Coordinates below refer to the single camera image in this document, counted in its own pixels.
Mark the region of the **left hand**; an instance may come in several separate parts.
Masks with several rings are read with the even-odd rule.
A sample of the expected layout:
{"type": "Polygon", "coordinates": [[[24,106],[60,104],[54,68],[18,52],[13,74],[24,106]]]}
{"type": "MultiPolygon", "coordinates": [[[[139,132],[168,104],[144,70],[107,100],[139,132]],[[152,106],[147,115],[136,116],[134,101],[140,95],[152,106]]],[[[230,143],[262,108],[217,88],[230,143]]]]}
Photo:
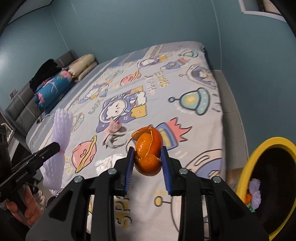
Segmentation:
{"type": "Polygon", "coordinates": [[[36,221],[41,217],[42,211],[39,205],[36,202],[36,199],[31,193],[31,190],[28,185],[24,185],[24,193],[23,198],[26,205],[25,214],[20,215],[18,206],[15,202],[8,201],[6,206],[8,210],[12,213],[12,215],[21,223],[25,225],[32,226],[36,223],[36,221]]]}

